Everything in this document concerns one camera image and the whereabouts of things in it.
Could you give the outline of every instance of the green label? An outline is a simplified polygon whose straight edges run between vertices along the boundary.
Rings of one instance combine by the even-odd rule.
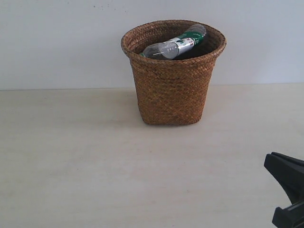
[[[179,39],[191,38],[194,41],[194,45],[198,45],[203,41],[203,35],[198,32],[185,32],[178,36]]]

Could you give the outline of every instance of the plastic bottle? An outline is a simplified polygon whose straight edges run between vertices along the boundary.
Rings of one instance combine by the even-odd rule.
[[[157,60],[172,60],[200,44],[206,33],[203,25],[192,25],[178,37],[146,47],[140,55]]]

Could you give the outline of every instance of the table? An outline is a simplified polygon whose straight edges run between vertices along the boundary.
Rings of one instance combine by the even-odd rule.
[[[267,153],[304,159],[304,84],[210,86],[146,125],[130,89],[0,92],[1,228],[274,227]]]

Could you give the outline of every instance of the woven basket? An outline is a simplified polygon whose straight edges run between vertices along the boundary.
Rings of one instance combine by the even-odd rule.
[[[153,60],[139,55],[148,45],[182,34],[188,20],[162,20],[138,26],[121,40],[130,59],[138,107],[146,124],[185,125],[202,117],[207,90],[217,57],[226,46],[218,30],[207,29],[205,42],[175,60]]]

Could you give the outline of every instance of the black object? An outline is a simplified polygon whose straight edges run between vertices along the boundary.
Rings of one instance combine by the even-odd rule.
[[[278,228],[304,228],[304,161],[272,152],[267,154],[264,167],[292,203],[285,209],[276,208],[272,223]]]

